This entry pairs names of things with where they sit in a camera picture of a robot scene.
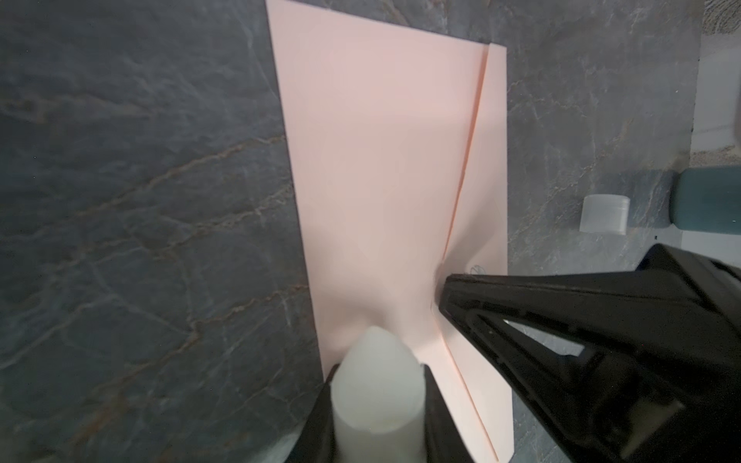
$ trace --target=teal cylinder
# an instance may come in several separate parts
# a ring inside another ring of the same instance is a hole
[[[685,170],[674,184],[669,213],[681,230],[741,235],[741,166]]]

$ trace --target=white surface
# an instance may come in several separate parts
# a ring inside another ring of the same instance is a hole
[[[628,229],[628,209],[631,199],[621,195],[589,195],[584,198],[582,223],[583,233],[610,233],[625,235]]]
[[[422,463],[425,373],[401,339],[369,327],[332,380],[334,430],[342,463]]]
[[[684,231],[682,249],[741,267],[741,235]]]
[[[703,36],[697,74],[691,151],[739,144],[741,136],[741,30]]]

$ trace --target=gray marble surface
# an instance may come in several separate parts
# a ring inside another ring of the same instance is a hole
[[[508,47],[513,274],[633,267],[700,0],[314,0]],[[249,462],[320,385],[262,0],[0,3],[0,456]],[[627,194],[627,236],[578,233]],[[565,457],[514,400],[513,462]]]

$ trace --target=pink paper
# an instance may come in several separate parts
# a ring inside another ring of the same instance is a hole
[[[505,49],[267,3],[325,374],[384,327],[476,461],[506,462],[511,391],[434,306],[444,272],[506,273]]]

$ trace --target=teal bottle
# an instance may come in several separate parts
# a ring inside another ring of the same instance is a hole
[[[685,170],[674,184],[669,213],[681,230],[741,235],[741,166]]]

